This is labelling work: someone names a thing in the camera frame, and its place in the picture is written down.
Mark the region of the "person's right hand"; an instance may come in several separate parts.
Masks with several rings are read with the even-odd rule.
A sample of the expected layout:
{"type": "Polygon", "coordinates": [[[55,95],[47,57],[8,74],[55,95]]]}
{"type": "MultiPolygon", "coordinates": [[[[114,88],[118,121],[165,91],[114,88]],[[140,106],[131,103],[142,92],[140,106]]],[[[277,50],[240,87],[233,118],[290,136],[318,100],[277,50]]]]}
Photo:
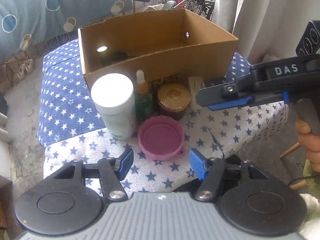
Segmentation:
{"type": "Polygon", "coordinates": [[[320,138],[311,133],[310,126],[301,120],[297,119],[295,129],[298,133],[298,142],[306,148],[306,158],[310,161],[314,171],[319,172],[320,167],[320,138]]]}

